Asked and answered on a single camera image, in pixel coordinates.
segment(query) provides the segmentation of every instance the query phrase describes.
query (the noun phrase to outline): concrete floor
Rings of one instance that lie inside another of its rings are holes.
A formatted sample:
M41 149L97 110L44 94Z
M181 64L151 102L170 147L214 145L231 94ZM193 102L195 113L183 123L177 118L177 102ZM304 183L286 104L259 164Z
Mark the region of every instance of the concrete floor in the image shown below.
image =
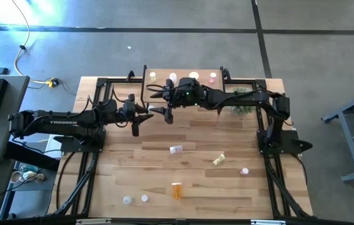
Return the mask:
M33 25L255 28L250 0L17 2ZM354 1L258 0L258 6L264 29L354 29ZM6 14L0 10L0 24L24 24L14 6L3 7ZM25 37L25 32L0 31L0 67L11 69L11 74L16 74L13 60ZM354 222L354 182L340 179L354 172L349 148L338 121L320 121L354 98L354 36L266 35L265 44L271 74L284 80L291 98L299 135L314 145L303 155L313 212L323 219ZM81 76L126 76L129 70L139 74L143 64L224 66L233 77L265 76L256 34L33 32L28 49L19 61L24 74L60 78L74 92ZM29 89L22 109L67 111L73 102L74 96L60 87ZM13 211L24 212L17 206Z

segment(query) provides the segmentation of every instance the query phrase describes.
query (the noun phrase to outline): metal stand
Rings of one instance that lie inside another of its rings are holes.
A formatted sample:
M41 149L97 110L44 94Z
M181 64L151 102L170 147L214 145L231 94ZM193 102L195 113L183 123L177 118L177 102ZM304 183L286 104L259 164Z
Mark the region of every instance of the metal stand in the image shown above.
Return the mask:
M354 162L354 136L350 131L350 128L348 127L348 123L346 120L346 115L354 113L354 100L350 101L348 104L344 105L340 109L337 109L336 111L328 114L327 116L323 116L321 120L323 120L324 123L328 124L330 121L333 119L339 118L341 121L341 126L345 134L346 141L348 143L348 146L351 151L351 155L353 158ZM343 181L351 181L354 180L354 173L347 174L346 176L342 176L341 179Z

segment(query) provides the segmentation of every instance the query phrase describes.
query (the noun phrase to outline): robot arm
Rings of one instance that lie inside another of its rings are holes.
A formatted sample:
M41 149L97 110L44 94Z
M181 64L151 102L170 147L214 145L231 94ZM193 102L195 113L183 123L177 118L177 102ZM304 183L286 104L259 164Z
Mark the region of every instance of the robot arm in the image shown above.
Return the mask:
M81 142L94 138L96 130L107 124L132 123L133 136L139 136L138 126L152 117L148 110L134 103L134 94L117 108L116 101L110 99L91 110L80 113L52 111L21 111L10 114L10 133L23 138L34 133L73 136Z
M200 106L207 110L217 110L220 113L225 106L259 106L273 118L273 123L267 130L267 140L278 142L281 140L283 123L290 117L290 99L267 90L225 93L201 85L196 79L188 77L181 78L177 87L174 87L170 79L166 80L166 85L160 90L150 87L151 85L148 85L147 89L157 92L151 96L152 98L161 97L168 102L167 108L151 109L151 111L163 114L168 124L173 123L173 109L180 107ZM273 104L270 104L270 98L273 99Z

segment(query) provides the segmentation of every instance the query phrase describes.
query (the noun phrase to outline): white bottle cap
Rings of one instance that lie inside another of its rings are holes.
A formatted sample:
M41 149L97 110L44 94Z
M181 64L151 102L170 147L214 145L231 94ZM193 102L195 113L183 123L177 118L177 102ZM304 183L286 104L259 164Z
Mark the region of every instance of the white bottle cap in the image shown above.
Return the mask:
M199 75L197 72L190 72L190 78L198 79L199 76L200 76L200 75Z
M124 204L131 204L131 203L133 203L133 198L130 197L130 196L124 197L124 198L123 198L123 203L124 203Z
M144 194L144 195L141 197L141 200L142 200L143 202L147 202L147 201L148 201L148 196Z
M244 175L244 174L248 174L249 172L250 170L248 168L243 168L240 173Z
M172 72L172 73L169 75L169 79L170 79L173 83L176 83L176 82L177 82L177 74L175 74L174 72Z

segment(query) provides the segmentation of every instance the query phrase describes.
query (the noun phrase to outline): small white bottle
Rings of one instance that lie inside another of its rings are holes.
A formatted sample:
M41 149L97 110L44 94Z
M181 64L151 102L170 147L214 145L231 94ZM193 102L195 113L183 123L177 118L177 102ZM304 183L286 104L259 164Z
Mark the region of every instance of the small white bottle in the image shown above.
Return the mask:
M127 205L132 204L133 201L134 201L134 199L132 197L130 197L130 196L126 196L126 197L123 198L123 203L127 204Z
M149 76L150 76L152 82L156 81L156 73L155 72L151 72L149 74Z

